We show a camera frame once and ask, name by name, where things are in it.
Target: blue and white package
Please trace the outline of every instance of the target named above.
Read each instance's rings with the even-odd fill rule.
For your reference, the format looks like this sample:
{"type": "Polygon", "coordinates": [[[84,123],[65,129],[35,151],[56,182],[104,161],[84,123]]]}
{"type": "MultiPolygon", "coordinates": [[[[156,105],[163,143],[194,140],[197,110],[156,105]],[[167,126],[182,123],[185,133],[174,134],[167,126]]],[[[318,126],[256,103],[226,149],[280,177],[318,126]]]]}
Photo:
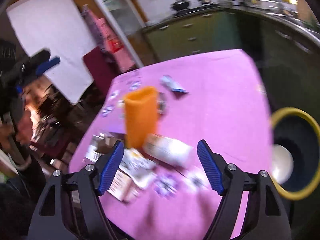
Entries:
{"type": "Polygon", "coordinates": [[[169,75],[164,75],[161,78],[162,85],[168,87],[172,92],[188,93],[178,82],[174,81],[169,75]]]}

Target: maroon chair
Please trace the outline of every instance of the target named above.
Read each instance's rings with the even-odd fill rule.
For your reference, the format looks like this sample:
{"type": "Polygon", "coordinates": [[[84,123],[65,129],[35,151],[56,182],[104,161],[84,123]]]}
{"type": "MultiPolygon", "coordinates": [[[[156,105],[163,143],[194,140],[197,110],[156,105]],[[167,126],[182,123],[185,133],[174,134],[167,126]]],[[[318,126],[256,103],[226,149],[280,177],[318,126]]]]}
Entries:
{"type": "Polygon", "coordinates": [[[117,76],[116,63],[112,62],[108,53],[102,53],[99,47],[95,47],[83,56],[83,61],[90,71],[94,83],[100,92],[107,96],[111,81],[117,76]]]}
{"type": "Polygon", "coordinates": [[[70,142],[71,142],[71,134],[68,132],[65,132],[60,137],[56,145],[53,147],[49,147],[47,145],[37,143],[34,141],[31,141],[30,144],[36,147],[39,151],[44,152],[44,154],[46,154],[50,158],[61,160],[70,142]]]}

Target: kitchen cabinet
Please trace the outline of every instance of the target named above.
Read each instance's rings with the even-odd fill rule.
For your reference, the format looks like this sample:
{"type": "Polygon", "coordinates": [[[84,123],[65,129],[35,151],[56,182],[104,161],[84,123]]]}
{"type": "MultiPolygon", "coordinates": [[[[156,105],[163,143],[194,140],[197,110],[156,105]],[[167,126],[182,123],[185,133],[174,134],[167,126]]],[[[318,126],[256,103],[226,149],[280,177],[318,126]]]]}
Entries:
{"type": "Polygon", "coordinates": [[[241,48],[255,61],[263,60],[261,19],[242,11],[235,12],[236,29],[238,30],[241,48]]]}
{"type": "Polygon", "coordinates": [[[319,48],[298,32],[262,21],[262,79],[272,110],[296,107],[320,123],[319,48]]]}
{"type": "Polygon", "coordinates": [[[207,12],[147,32],[160,61],[210,51],[240,48],[235,15],[207,12]]]}

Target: blue gripper pad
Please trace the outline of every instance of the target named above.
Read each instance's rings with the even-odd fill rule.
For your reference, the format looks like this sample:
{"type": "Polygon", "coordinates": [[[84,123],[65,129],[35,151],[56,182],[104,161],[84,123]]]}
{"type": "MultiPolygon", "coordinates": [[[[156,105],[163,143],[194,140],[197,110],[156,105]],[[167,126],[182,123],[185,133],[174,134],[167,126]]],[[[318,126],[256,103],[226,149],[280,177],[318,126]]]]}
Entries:
{"type": "Polygon", "coordinates": [[[98,192],[100,193],[100,195],[103,195],[107,190],[110,189],[112,181],[122,161],[123,154],[124,144],[122,142],[119,142],[101,173],[100,184],[98,187],[98,192]]]}
{"type": "Polygon", "coordinates": [[[36,69],[36,75],[40,76],[42,75],[44,72],[46,72],[48,69],[52,68],[53,66],[57,65],[60,63],[60,58],[59,57],[54,57],[53,59],[41,63],[37,69],[36,69]]]}
{"type": "Polygon", "coordinates": [[[218,165],[212,158],[213,153],[205,140],[201,140],[197,145],[197,154],[202,164],[205,174],[209,180],[210,186],[213,190],[221,195],[224,191],[222,184],[222,173],[218,168],[218,165]]]}

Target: black pot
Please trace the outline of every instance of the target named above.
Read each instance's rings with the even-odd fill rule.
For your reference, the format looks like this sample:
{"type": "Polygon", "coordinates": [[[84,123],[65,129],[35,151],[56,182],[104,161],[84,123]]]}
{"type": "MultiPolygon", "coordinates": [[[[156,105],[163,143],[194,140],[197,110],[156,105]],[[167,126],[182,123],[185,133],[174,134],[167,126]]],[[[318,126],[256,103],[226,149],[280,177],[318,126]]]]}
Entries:
{"type": "Polygon", "coordinates": [[[187,0],[177,0],[171,5],[171,8],[175,11],[181,11],[189,7],[189,1],[187,0]]]}

